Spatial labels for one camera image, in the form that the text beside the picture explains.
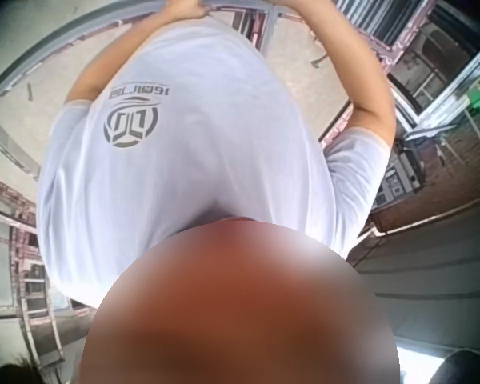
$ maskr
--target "metal frame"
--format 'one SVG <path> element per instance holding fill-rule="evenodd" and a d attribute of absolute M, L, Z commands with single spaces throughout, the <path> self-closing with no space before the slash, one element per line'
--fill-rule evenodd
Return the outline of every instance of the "metal frame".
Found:
<path fill-rule="evenodd" d="M 382 68 L 385 73 L 388 73 L 393 66 L 396 65 L 400 57 L 403 55 L 407 47 L 411 44 L 416 34 L 419 32 L 419 29 L 423 23 L 427 20 L 428 16 L 432 12 L 432 9 L 436 5 L 438 0 L 422 0 L 421 5 L 414 12 L 413 17 L 406 24 L 406 28 L 397 38 L 395 44 L 388 49 L 387 52 L 382 53 L 377 51 L 381 60 Z M 375 38 L 369 36 L 370 40 L 376 40 Z M 345 112 L 334 122 L 324 135 L 320 139 L 320 144 L 322 147 L 325 147 L 327 144 L 331 143 L 336 136 L 345 128 L 350 116 L 352 115 L 352 105 L 348 102 L 348 107 L 345 109 Z"/>

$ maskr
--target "person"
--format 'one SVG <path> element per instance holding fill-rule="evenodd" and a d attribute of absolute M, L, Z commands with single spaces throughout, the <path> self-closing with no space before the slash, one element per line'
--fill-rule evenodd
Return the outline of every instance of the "person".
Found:
<path fill-rule="evenodd" d="M 344 132 L 323 152 L 249 41 L 169 0 L 80 73 L 51 127 L 38 240 L 63 294 L 98 308 L 135 260 L 205 224 L 283 226 L 347 256 L 395 136 L 388 81 L 331 0 L 273 3 L 326 48 L 354 106 Z"/>

